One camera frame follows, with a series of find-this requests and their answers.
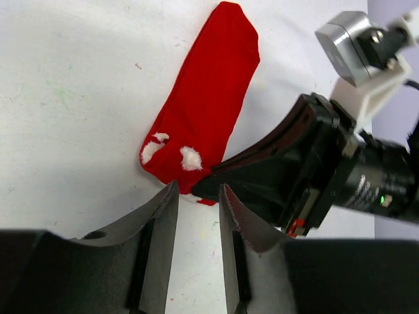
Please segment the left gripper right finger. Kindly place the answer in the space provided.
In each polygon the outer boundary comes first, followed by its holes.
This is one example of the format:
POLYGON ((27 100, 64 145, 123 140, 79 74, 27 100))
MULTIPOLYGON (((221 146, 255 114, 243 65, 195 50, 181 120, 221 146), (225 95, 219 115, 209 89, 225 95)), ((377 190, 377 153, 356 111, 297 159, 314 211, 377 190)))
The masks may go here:
POLYGON ((294 313, 284 245, 292 239, 219 187, 219 223, 228 313, 294 313))

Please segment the red Santa sock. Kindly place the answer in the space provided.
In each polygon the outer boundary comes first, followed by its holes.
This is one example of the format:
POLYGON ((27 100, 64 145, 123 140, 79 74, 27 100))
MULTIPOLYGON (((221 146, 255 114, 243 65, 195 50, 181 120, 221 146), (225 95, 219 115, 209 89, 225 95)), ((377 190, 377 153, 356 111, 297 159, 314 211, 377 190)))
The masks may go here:
POLYGON ((221 163, 253 74, 258 34, 241 6, 220 2, 192 45, 139 151, 142 168, 196 203, 192 187, 221 163))

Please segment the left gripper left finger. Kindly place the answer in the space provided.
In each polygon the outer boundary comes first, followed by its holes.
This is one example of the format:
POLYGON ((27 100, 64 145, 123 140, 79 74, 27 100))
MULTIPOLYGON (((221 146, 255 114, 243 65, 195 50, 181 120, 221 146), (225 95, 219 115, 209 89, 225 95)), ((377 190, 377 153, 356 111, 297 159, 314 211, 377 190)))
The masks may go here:
POLYGON ((177 226, 172 182, 131 213, 72 239, 69 313, 164 313, 177 226))

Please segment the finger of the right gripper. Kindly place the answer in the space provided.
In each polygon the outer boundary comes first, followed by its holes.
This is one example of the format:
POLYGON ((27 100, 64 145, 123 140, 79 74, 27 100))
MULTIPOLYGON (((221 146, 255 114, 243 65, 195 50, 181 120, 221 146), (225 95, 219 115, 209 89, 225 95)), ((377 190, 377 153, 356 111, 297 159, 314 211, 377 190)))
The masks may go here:
POLYGON ((339 125, 339 115, 330 101, 319 94, 302 94, 286 117, 263 139, 212 168, 212 175, 232 171, 271 157, 287 156, 303 141, 320 136, 325 126, 330 132, 339 125))
POLYGON ((236 197, 267 223, 289 229, 309 199, 312 187, 298 154, 271 155, 246 165, 222 164, 192 188, 192 194, 218 201, 227 185, 236 197))

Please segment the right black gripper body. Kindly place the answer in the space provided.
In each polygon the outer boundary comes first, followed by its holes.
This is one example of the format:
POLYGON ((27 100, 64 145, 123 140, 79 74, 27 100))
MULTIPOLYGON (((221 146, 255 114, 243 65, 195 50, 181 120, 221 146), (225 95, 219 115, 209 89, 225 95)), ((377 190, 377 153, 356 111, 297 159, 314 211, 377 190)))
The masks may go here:
POLYGON ((331 168, 309 210, 291 215, 284 230, 291 236, 317 228, 333 205, 407 222, 418 222, 418 130, 408 138, 409 148, 375 139, 365 130, 349 135, 344 152, 331 168))

